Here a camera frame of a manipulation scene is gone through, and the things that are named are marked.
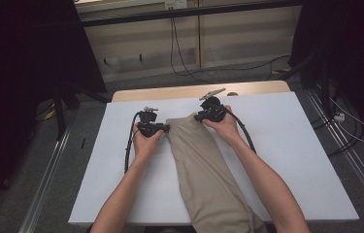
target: khaki trousers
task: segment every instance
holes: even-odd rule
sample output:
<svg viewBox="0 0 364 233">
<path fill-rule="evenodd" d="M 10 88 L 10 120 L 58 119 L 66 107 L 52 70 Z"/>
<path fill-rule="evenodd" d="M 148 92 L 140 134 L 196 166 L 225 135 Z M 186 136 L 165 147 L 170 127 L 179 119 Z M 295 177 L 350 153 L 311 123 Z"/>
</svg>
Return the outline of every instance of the khaki trousers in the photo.
<svg viewBox="0 0 364 233">
<path fill-rule="evenodd" d="M 182 199 L 198 233 L 267 232 L 248 206 L 212 137 L 193 115 L 167 119 Z"/>
</svg>

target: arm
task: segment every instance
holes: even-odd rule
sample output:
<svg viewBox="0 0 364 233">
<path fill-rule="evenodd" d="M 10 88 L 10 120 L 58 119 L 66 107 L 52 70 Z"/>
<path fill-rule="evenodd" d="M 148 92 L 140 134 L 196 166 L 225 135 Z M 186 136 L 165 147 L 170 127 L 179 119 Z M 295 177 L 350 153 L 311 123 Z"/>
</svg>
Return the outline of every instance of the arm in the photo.
<svg viewBox="0 0 364 233">
<path fill-rule="evenodd" d="M 239 134 L 236 120 L 226 115 L 222 122 L 203 123 L 213 128 L 236 152 L 254 189 L 278 232 L 310 232 L 303 213 L 284 180 L 265 163 Z"/>
<path fill-rule="evenodd" d="M 135 132 L 134 148 L 136 156 L 121 182 L 104 203 L 93 223 L 92 233 L 121 232 L 123 230 L 139 181 L 154 153 L 157 140 L 163 134 L 163 131 L 160 130 L 150 138 L 146 138 L 142 133 L 138 133 L 136 126 L 133 127 L 133 132 Z"/>
</svg>

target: fabric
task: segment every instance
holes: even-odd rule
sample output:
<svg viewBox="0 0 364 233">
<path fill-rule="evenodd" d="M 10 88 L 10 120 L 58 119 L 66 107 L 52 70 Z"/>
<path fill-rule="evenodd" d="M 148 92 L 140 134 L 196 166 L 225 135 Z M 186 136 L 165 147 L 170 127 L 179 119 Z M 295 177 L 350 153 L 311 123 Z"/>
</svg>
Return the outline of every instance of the fabric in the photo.
<svg viewBox="0 0 364 233">
<path fill-rule="evenodd" d="M 184 204 L 198 233 L 267 232 L 252 212 L 207 128 L 194 119 L 167 119 Z"/>
</svg>

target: white board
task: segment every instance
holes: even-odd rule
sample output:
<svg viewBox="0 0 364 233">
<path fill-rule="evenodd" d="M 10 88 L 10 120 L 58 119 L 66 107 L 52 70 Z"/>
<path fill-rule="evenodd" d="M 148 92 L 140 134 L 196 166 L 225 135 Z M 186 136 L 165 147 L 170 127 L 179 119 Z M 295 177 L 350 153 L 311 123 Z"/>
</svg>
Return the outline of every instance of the white board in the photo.
<svg viewBox="0 0 364 233">
<path fill-rule="evenodd" d="M 290 187 L 307 220 L 358 219 L 346 191 L 317 139 L 296 95 L 289 93 L 219 98 L 246 126 L 258 155 Z M 156 122 L 201 111 L 196 99 L 108 104 L 69 222 L 93 222 L 124 173 L 125 148 L 133 116 L 144 106 L 158 108 Z M 265 221 L 258 199 L 234 151 L 210 129 L 248 204 Z M 134 149 L 130 154 L 130 163 Z M 189 224 L 179 191 L 176 164 L 164 136 L 142 177 L 129 223 Z"/>
</svg>

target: gray floor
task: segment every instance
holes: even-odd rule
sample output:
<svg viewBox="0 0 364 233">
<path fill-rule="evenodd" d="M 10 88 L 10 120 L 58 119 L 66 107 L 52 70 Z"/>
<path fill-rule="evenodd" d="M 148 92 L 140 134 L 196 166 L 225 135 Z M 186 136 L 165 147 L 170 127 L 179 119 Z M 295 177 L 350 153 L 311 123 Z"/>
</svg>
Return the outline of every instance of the gray floor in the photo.
<svg viewBox="0 0 364 233">
<path fill-rule="evenodd" d="M 245 68 L 262 63 L 231 65 L 228 68 Z M 285 67 L 285 59 L 282 59 L 274 63 L 273 69 Z M 273 80 L 278 77 L 277 75 L 270 76 L 269 65 L 254 70 L 210 71 L 198 73 L 194 76 L 212 83 L 254 82 L 268 78 Z M 108 96 L 111 97 L 117 90 L 121 89 L 204 83 L 188 76 L 166 74 L 111 82 L 107 83 L 107 88 L 109 90 Z M 308 91 L 311 90 L 303 90 L 298 83 L 297 77 L 292 78 L 288 83 L 290 88 L 296 92 L 309 120 L 316 120 L 319 114 L 309 99 Z M 66 110 L 65 112 L 68 121 L 73 122 L 71 119 L 74 118 L 74 123 L 68 143 L 57 164 L 46 202 L 35 225 L 35 232 L 85 232 L 85 228 L 69 225 L 67 220 L 97 137 L 105 105 L 82 96 L 81 100 L 82 105 L 77 111 Z M 349 124 L 347 127 L 352 130 L 352 123 Z M 326 127 L 321 127 L 315 132 L 326 152 L 330 153 L 338 148 Z M 18 232 L 47 164 L 49 164 L 50 156 L 56 144 L 55 138 L 56 121 L 54 118 L 37 124 L 30 146 L 11 177 L 10 188 L 0 192 L 0 232 Z M 364 163 L 364 143 L 357 144 L 354 149 Z M 312 232 L 364 232 L 364 185 L 348 163 L 345 153 L 331 156 L 330 160 L 341 178 L 360 219 L 348 222 L 310 223 L 311 230 Z M 126 231 L 143 232 L 144 227 L 128 227 Z"/>
</svg>

